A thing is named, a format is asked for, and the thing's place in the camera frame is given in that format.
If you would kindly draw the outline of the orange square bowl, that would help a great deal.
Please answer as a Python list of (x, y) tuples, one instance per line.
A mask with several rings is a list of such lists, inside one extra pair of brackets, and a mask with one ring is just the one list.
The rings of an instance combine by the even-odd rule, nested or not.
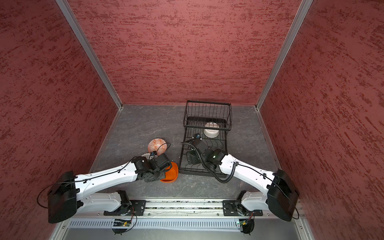
[(171, 162), (171, 164), (172, 165), (166, 169), (165, 177), (160, 180), (162, 183), (172, 183), (178, 178), (178, 165), (175, 162)]

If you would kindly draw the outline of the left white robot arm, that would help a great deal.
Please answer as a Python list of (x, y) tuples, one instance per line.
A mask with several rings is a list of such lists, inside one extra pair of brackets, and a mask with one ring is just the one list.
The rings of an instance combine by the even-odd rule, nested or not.
[(121, 166), (86, 175), (65, 172), (48, 191), (48, 222), (60, 223), (85, 212), (133, 216), (135, 208), (125, 191), (110, 194), (102, 191), (140, 180), (146, 183), (162, 180), (171, 168), (172, 162), (162, 154), (151, 159), (134, 157)]

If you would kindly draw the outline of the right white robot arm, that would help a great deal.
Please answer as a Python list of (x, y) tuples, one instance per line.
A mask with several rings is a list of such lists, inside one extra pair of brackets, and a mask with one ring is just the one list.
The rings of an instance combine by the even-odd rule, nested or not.
[(290, 222), (298, 213), (298, 188), (289, 175), (278, 169), (276, 172), (262, 170), (240, 161), (220, 149), (212, 150), (201, 139), (182, 142), (192, 152), (191, 156), (218, 182), (226, 184), (237, 178), (256, 188), (263, 196), (253, 197), (249, 191), (240, 194), (238, 208), (253, 212), (267, 208), (281, 220)]

